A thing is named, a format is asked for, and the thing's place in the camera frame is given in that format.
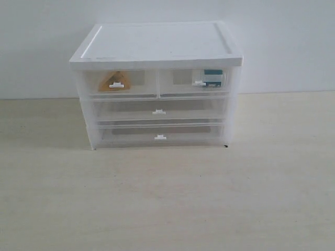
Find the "plastic drawer unit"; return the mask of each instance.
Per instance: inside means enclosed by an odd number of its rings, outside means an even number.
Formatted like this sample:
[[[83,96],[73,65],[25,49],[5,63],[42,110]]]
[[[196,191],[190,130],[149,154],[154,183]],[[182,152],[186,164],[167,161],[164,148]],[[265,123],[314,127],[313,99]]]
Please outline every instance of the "plastic drawer unit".
[[[227,147],[242,62],[221,21],[95,25],[70,59],[92,149]]]

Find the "drawer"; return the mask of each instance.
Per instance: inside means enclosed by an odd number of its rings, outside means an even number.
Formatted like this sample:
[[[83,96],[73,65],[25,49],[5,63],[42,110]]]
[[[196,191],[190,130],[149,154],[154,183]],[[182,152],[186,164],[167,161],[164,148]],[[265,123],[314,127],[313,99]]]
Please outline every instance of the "drawer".
[[[231,69],[160,70],[160,98],[223,97],[231,91]]]
[[[155,99],[156,71],[83,71],[77,72],[81,98]]]
[[[99,129],[99,146],[120,144],[206,143],[222,141],[223,126]]]
[[[110,121],[221,119],[224,120],[229,98],[200,100],[81,101],[90,121],[106,125]]]

